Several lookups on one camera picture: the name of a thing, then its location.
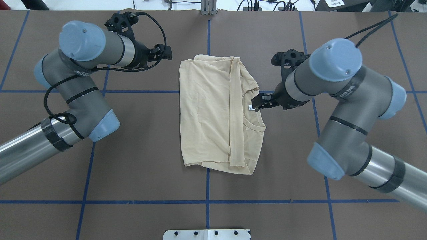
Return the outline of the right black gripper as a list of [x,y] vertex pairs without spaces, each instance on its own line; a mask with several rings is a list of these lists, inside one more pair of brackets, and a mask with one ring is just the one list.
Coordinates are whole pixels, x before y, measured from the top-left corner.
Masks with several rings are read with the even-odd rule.
[[285,82],[280,82],[276,86],[273,94],[258,94],[251,99],[251,105],[254,111],[260,111],[264,108],[273,108],[276,106],[276,103],[282,106],[284,110],[287,110],[305,105],[307,101],[298,101],[290,97],[290,94],[288,94],[285,88]]

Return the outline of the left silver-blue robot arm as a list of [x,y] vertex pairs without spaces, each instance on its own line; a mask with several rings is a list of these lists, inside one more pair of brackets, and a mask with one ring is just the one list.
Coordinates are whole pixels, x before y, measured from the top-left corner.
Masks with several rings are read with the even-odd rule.
[[147,63],[172,58],[166,34],[163,44],[148,49],[136,41],[132,25],[138,18],[119,14],[106,22],[107,29],[72,20],[59,34],[59,47],[35,66],[34,76],[47,91],[48,117],[25,133],[1,145],[1,184],[16,178],[81,140],[93,142],[115,132],[120,122],[91,78],[99,70],[139,72]]

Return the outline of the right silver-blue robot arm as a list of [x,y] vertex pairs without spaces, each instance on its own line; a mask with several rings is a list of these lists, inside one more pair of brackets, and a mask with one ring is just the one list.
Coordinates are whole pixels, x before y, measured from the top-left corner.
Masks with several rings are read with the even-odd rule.
[[403,108],[403,87],[364,66],[361,51],[344,38],[329,40],[311,55],[278,52],[271,63],[281,68],[282,81],[272,94],[251,100],[255,111],[300,107],[322,93],[338,101],[308,155],[314,170],[333,180],[351,176],[426,212],[426,173],[365,141],[378,119]]

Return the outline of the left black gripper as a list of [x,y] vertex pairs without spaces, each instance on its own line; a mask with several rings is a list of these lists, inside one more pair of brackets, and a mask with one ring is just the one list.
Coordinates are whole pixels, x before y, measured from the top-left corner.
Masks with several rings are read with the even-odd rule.
[[164,44],[156,44],[154,48],[148,48],[141,42],[134,42],[135,55],[133,69],[147,69],[148,62],[172,60],[172,49]]

